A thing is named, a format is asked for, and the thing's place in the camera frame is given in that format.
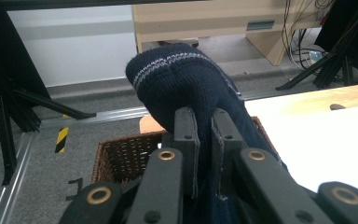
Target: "white surface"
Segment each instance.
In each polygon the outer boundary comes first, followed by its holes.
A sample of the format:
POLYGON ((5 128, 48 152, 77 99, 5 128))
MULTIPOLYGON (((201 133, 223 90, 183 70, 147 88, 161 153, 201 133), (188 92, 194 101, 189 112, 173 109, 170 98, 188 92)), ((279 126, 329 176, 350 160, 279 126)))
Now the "white surface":
POLYGON ((299 185, 315 192, 329 181, 358 188, 358 107, 259 118, 299 185))
POLYGON ((10 11, 47 87, 125 77, 136 55, 131 6, 10 11))

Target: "floor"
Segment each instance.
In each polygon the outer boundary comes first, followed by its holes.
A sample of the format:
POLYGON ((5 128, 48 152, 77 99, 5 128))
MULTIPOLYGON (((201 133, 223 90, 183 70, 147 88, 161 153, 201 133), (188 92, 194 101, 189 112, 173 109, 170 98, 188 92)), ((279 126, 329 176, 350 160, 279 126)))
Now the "floor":
MULTIPOLYGON (((313 30, 304 43, 311 46, 317 34, 318 30, 313 30)), ((282 93, 274 88, 301 72, 287 55, 280 66, 272 66, 244 35, 206 37, 200 38, 199 42, 199 49, 232 76, 244 95, 255 92, 280 95, 282 93)), ((148 43, 145 49, 157 46, 157 43, 148 43)), ((307 78, 294 90, 317 91, 311 84, 312 80, 313 77, 307 78)), ((332 87, 339 86, 339 83, 332 84, 332 87)), ((27 159, 21 164, 24 172, 17 179, 16 191, 10 198, 9 206, 0 207, 2 222, 58 223, 69 204, 66 198, 77 191, 77 185, 68 182, 81 179, 83 188, 90 184, 98 143, 139 133, 138 122, 142 113, 132 113, 126 109, 143 104, 127 80, 74 85, 65 87, 65 90, 50 88, 49 92, 56 102, 84 112, 100 112, 98 117, 101 119, 72 123, 63 153, 54 152, 59 130, 64 125, 60 123, 61 114, 36 107, 34 111, 42 119, 39 133, 21 133, 15 124, 12 125, 17 149, 19 153, 25 153, 27 159), (117 119, 117 115, 109 117, 104 113, 117 110, 124 110, 121 113, 130 114, 132 119, 117 119), (23 144, 28 140, 32 144, 24 152, 23 144)), ((3 172, 0 151, 0 196, 3 190, 8 190, 1 186, 3 172)))

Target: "black stand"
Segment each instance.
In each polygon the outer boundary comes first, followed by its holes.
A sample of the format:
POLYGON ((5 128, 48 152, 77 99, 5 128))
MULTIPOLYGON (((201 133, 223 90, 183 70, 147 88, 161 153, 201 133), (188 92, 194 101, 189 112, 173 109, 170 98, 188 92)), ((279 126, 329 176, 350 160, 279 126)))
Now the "black stand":
POLYGON ((3 185, 10 182, 16 169, 16 151, 10 118, 20 129, 38 131, 40 119, 32 107, 42 105, 75 119, 95 117, 51 100, 10 17, 0 10, 0 142, 5 166, 3 185))
POLYGON ((349 61, 349 50, 351 44, 356 39, 358 35, 358 10, 353 15, 351 22, 349 23, 344 35, 335 44, 332 50, 320 61, 313 64, 311 67, 286 82, 284 85, 277 87, 277 91, 289 90, 293 88, 296 84, 304 80, 304 78, 315 73, 317 70, 321 69, 318 76, 313 81, 313 84, 319 88, 324 89, 330 85, 334 80, 339 69, 342 68, 344 85, 349 86, 353 80, 353 74, 351 70, 351 63, 349 61))

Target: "navy knit fabric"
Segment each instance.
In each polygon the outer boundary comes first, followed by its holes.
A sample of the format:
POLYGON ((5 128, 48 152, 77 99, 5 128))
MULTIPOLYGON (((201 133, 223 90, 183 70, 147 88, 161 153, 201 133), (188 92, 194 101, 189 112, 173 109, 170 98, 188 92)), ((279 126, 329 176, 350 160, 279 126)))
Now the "navy knit fabric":
POLYGON ((211 193, 211 117, 215 108, 228 112, 249 147, 265 149, 281 160, 257 131, 233 82, 205 54, 186 44, 137 55, 128 63, 126 75, 152 117, 169 133, 173 133, 177 109, 189 106, 194 111, 200 140, 200 195, 188 202, 184 223, 190 223, 190 219, 193 223, 238 222, 233 217, 232 201, 220 201, 211 193))

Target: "aluminum strip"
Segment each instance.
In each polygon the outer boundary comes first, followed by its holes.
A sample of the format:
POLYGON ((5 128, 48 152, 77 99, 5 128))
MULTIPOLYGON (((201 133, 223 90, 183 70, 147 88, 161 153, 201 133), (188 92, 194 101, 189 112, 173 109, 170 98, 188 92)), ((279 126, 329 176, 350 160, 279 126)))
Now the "aluminum strip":
POLYGON ((149 115, 149 112, 145 107, 134 107, 121 110, 112 110, 97 113, 94 118, 88 119, 73 119, 73 118, 59 118, 59 119, 45 119, 40 124, 41 129, 49 128, 62 128, 76 125, 103 123, 121 119, 135 119, 145 115, 149 115))
POLYGON ((28 162, 31 155, 31 148, 38 132, 23 133, 19 143, 19 150, 17 153, 17 168, 13 174, 10 184, 3 187, 0 196, 0 224, 6 224, 10 221, 11 213, 19 195, 22 180, 25 176, 28 162))

